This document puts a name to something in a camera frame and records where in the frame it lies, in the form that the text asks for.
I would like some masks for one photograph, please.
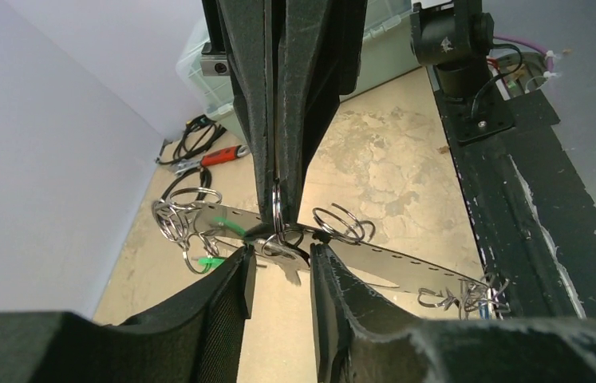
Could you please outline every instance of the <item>metal plate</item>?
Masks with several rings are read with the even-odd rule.
[[[187,212],[193,232],[210,232],[211,235],[225,238],[241,239],[243,232],[262,224],[260,215],[217,203],[194,202],[199,207],[196,211]],[[294,242],[304,235],[299,247],[308,254],[313,243],[321,243],[314,237],[328,236],[319,229],[300,225],[302,233],[290,232],[286,240]],[[331,240],[330,246],[342,262],[347,266],[396,284],[398,287],[379,286],[386,290],[403,291],[416,294],[420,288],[434,291],[462,291],[465,284],[476,284],[484,290],[487,286],[480,281],[469,278],[453,270],[435,265],[410,255],[391,251],[369,243],[349,244]]]

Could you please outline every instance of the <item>black cylinder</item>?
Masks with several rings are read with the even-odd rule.
[[[437,65],[436,72],[441,90],[453,98],[474,96],[490,79],[485,56]]]

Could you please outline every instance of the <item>beige floor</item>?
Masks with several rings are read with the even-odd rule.
[[[231,134],[216,143],[238,141]],[[300,221],[337,202],[377,225],[373,243],[479,277],[479,259],[426,72],[418,70],[344,103],[310,166]],[[211,168],[226,205],[257,211],[252,159]],[[149,204],[172,181],[158,169],[98,307],[95,320],[118,323],[192,284],[176,245],[154,224]],[[191,178],[190,185],[197,183]],[[316,381],[309,275],[289,284],[275,266],[259,269],[253,318],[244,334],[240,382]],[[414,294],[384,293],[428,318]]]

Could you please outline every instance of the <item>red handle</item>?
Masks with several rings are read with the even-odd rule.
[[[201,159],[201,166],[207,168],[227,161],[236,160],[239,158],[238,153],[240,148],[241,145],[238,145],[208,154]]]

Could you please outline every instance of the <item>black cable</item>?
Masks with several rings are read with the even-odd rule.
[[[188,148],[187,138],[192,133],[199,132],[202,129],[206,129],[206,132],[204,132],[196,142]],[[173,159],[170,161],[162,161],[161,159],[158,159],[156,162],[159,165],[172,165],[177,164],[180,161],[190,160],[191,158],[208,151],[213,143],[215,143],[226,131],[227,129],[220,124],[216,124],[213,120],[206,117],[206,115],[198,116],[186,124],[183,136],[173,150]],[[209,136],[208,140],[201,146],[198,146],[206,136]]]
[[[514,45],[514,44],[493,44],[492,45],[493,49],[512,49],[514,51],[516,51],[516,53],[519,54],[519,64],[516,66],[516,68],[514,70],[511,70],[509,72],[502,72],[496,76],[494,76],[493,78],[491,78],[490,80],[488,80],[488,82],[486,82],[484,84],[484,86],[481,87],[481,89],[479,89],[479,91],[476,93],[476,95],[474,96],[474,101],[472,102],[472,112],[470,114],[471,120],[475,121],[476,120],[476,115],[479,112],[479,104],[481,102],[481,99],[484,98],[486,92],[497,82],[502,80],[503,78],[505,78],[506,76],[509,76],[510,74],[515,73],[516,71],[518,71],[519,69],[521,69],[521,67],[523,66],[523,53],[521,52],[521,49],[519,49],[518,46]]]
[[[173,189],[176,188],[176,186],[178,186],[180,182],[182,182],[184,179],[188,178],[189,176],[195,173],[199,173],[199,185],[202,188],[211,188],[211,183],[213,182],[213,176],[211,175],[211,171],[207,168],[192,168],[178,176],[178,178],[176,178],[175,180],[173,180],[173,182],[171,182],[171,184],[168,185],[168,188],[164,190],[164,193],[161,195],[161,199],[167,199],[168,195],[171,194]],[[205,193],[199,193],[196,196],[196,200],[203,200],[205,197]]]

